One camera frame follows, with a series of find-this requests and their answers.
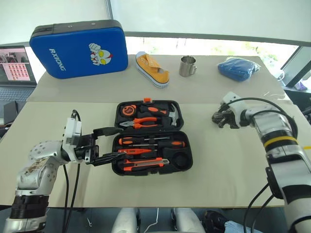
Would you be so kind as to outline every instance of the blue case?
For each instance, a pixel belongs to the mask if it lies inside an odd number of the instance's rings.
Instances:
[[[38,26],[30,46],[47,72],[59,79],[125,70],[125,36],[116,20]]]

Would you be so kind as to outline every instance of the blue towel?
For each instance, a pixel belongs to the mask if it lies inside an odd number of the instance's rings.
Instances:
[[[223,75],[239,82],[249,79],[259,67],[255,62],[238,57],[229,57],[218,64],[218,70]]]

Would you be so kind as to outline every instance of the table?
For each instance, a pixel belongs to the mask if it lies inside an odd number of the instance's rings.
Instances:
[[[25,166],[28,152],[40,141],[60,140],[67,117],[77,109],[83,134],[114,125],[115,103],[28,102],[0,143],[0,204],[11,205],[16,175]],[[211,122],[218,104],[180,104],[190,141],[193,167],[185,172],[145,177],[122,177],[110,165],[81,165],[75,207],[245,207],[266,184],[265,151],[253,128],[219,129]],[[282,104],[294,116],[298,140],[310,145],[311,126],[295,105]],[[114,136],[98,140],[100,154],[111,151]],[[76,164],[67,165],[71,197]],[[59,168],[50,207],[64,205],[66,182]],[[255,202],[261,206],[270,195],[266,190]],[[269,205],[283,205],[273,199]]]
[[[134,57],[129,55],[129,66],[122,72],[66,80],[45,73],[28,101],[118,103],[151,97],[178,103],[219,103],[227,92],[233,91],[241,97],[292,103],[259,57],[243,57],[257,62],[261,68],[240,83],[223,76],[217,69],[217,64],[227,56],[195,56],[198,69],[193,76],[185,78],[178,74],[182,56],[154,55],[163,68],[170,71],[170,84],[164,89],[155,87],[137,71]]]

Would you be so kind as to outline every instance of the keyboard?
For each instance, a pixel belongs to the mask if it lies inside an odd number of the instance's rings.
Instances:
[[[0,89],[0,101],[26,101],[34,89]]]

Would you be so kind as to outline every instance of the laptop screen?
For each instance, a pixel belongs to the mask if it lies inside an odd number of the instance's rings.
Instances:
[[[36,85],[24,46],[0,46],[0,85]]]

